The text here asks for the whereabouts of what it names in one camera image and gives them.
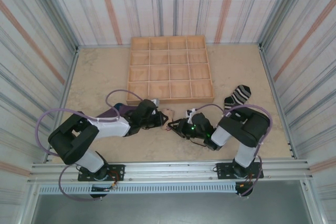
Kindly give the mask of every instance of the striped wall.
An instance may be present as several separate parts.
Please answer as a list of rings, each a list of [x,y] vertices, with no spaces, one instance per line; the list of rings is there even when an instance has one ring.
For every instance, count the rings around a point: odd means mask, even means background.
[[[40,0],[0,0],[0,223],[14,223],[31,164],[43,161],[35,123],[58,106],[73,55]],[[45,145],[54,117],[40,127]]]
[[[205,35],[207,42],[258,42],[281,0],[54,0],[80,45],[131,37]]]
[[[266,57],[297,155],[336,223],[336,0],[293,0]]]

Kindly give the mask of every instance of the black and white sock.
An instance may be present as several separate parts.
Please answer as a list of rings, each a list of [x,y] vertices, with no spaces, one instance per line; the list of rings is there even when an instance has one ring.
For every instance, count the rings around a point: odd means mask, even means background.
[[[237,105],[243,105],[251,96],[251,89],[245,85],[239,85],[232,95],[224,99],[224,110]]]

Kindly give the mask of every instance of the black bracket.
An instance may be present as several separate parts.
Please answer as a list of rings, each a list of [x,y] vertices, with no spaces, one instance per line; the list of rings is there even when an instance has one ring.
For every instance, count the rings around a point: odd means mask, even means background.
[[[253,162],[249,167],[249,174],[252,174],[252,179],[257,178],[260,169],[260,162]],[[217,163],[216,170],[218,179],[238,179],[233,170],[233,163]],[[264,172],[261,171],[260,177],[264,177]]]
[[[84,182],[96,182],[96,181],[123,181],[125,175],[125,165],[107,165],[107,173],[103,179],[96,179],[94,173],[86,173],[84,169],[79,170],[78,181]]]

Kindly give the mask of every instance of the sock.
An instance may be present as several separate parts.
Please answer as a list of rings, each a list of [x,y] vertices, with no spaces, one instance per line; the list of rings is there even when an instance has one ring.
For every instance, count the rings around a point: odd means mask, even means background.
[[[245,85],[239,85],[232,95],[224,99],[224,110],[237,105],[243,105],[251,96],[251,89]]]

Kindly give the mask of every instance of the orange stripe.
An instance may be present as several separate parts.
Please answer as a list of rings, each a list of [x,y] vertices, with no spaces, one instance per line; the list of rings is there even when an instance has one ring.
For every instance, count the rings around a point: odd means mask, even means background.
[[[105,0],[105,4],[106,4],[107,11],[109,13],[110,21],[111,21],[112,28],[113,28],[113,31],[114,31],[114,34],[115,34],[115,38],[117,39],[117,43],[118,43],[118,45],[122,45],[121,35],[120,35],[120,31],[119,31],[119,26],[118,26],[118,21],[117,21],[117,17],[115,15],[115,12],[114,12],[112,1],[111,0]]]
[[[312,173],[316,173],[316,172],[320,172],[322,170],[326,170],[329,169],[331,167],[335,167],[336,166],[336,157],[330,158],[326,161],[317,163],[315,165],[310,166],[310,171]]]
[[[5,162],[0,162],[0,170],[4,170],[9,173],[15,173],[17,175],[29,177],[30,176],[30,171],[26,169],[22,169],[20,167],[5,163]]]
[[[230,9],[231,1],[232,0],[223,0],[223,2],[222,2],[222,9],[220,10],[221,14],[219,16],[217,31],[216,31],[216,35],[215,35],[215,43],[220,43],[221,42],[223,29],[224,29],[224,25],[225,25],[225,22],[226,22],[227,14],[228,14],[229,9]]]
[[[65,80],[60,75],[60,73],[56,70],[56,68],[51,64],[48,58],[44,55],[42,50],[38,47],[38,45],[33,41],[31,36],[27,33],[27,31],[20,25],[14,15],[7,8],[5,3],[0,0],[0,10],[7,17],[7,19],[13,24],[13,26],[18,30],[18,32],[22,35],[22,37],[26,40],[26,42],[30,45],[30,47],[35,51],[37,55],[40,56],[42,61],[47,65],[47,67],[52,71],[52,73],[56,76],[56,78],[62,83],[65,83]]]
[[[325,20],[325,18],[329,15],[329,13],[333,10],[333,8],[336,5],[336,0],[331,0],[328,5],[324,8],[324,10],[321,12],[321,14],[318,16],[318,18],[315,20],[314,24],[310,27],[309,31],[306,33],[306,35],[302,38],[300,43],[297,44],[294,51],[290,54],[288,59],[285,61],[285,63],[281,66],[277,74],[274,76],[274,81],[277,81],[281,73],[284,71],[284,69],[290,64],[290,62],[293,60],[293,58],[298,54],[298,52],[301,50],[301,48],[304,46],[304,44],[307,42],[309,37],[313,34],[313,32],[316,31],[316,29],[321,25],[321,23]]]

